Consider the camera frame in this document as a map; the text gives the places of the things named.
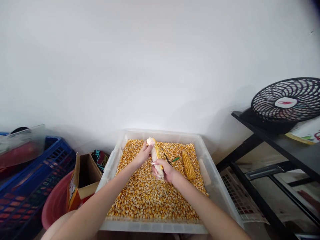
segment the clear plastic bin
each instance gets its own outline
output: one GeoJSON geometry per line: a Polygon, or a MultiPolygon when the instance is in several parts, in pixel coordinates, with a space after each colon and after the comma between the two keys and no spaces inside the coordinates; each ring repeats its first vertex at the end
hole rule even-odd
{"type": "MultiPolygon", "coordinates": [[[[112,151],[104,173],[96,192],[101,189],[116,174],[123,149],[128,139],[147,139],[153,137],[159,142],[171,143],[193,143],[195,146],[197,159],[200,165],[200,172],[204,181],[205,188],[209,193],[209,198],[221,209],[228,213],[243,228],[242,220],[227,192],[227,189],[214,165],[214,162],[201,138],[197,134],[126,129],[112,151]]],[[[130,232],[167,232],[167,233],[208,233],[202,224],[192,224],[187,220],[168,220],[168,219],[130,219],[118,217],[116,220],[107,217],[102,224],[101,230],[130,231],[130,232]]]]}
{"type": "Polygon", "coordinates": [[[0,168],[18,165],[39,157],[44,150],[45,125],[0,138],[0,168]]]}

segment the fan grille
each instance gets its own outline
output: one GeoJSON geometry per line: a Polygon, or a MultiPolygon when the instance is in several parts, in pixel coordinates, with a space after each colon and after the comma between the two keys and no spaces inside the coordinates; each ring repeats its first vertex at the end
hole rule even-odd
{"type": "Polygon", "coordinates": [[[251,108],[273,122],[301,122],[317,117],[320,115],[320,79],[291,78],[271,84],[256,94],[251,108]],[[293,101],[279,101],[282,98],[293,101]],[[294,106],[283,108],[276,106],[277,102],[294,106]]]}

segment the dried corn kernels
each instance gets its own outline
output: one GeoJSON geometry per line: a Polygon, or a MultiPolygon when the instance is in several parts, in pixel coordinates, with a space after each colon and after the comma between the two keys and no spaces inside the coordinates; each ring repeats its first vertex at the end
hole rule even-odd
{"type": "MultiPolygon", "coordinates": [[[[142,148],[143,142],[143,140],[132,139],[127,141],[116,174],[134,159],[142,148]]],[[[190,182],[203,194],[209,196],[204,188],[194,145],[162,142],[157,142],[157,144],[164,151],[161,151],[163,159],[165,159],[164,153],[169,161],[180,157],[180,160],[171,164],[186,177],[182,161],[182,150],[185,150],[190,157],[196,175],[195,179],[190,182]]],[[[155,179],[151,171],[151,162],[152,160],[149,158],[131,176],[107,216],[112,219],[119,217],[120,219],[144,219],[144,221],[153,222],[157,219],[162,222],[166,220],[177,222],[179,219],[183,222],[199,220],[194,209],[171,183],[155,179]]]]}

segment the white wall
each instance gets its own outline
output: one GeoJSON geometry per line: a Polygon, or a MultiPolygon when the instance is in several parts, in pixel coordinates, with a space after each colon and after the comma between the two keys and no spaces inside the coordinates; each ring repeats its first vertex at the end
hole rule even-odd
{"type": "Polygon", "coordinates": [[[250,135],[233,110],[320,76],[319,26],[296,0],[1,1],[0,130],[45,123],[83,153],[123,128],[199,133],[219,161],[250,135]]]}

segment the cardboard box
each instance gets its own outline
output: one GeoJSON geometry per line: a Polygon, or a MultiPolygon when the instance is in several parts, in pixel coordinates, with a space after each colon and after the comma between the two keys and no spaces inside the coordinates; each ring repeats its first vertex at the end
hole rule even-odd
{"type": "Polygon", "coordinates": [[[76,156],[76,165],[67,189],[67,212],[78,209],[96,191],[102,173],[90,153],[76,156]]]}

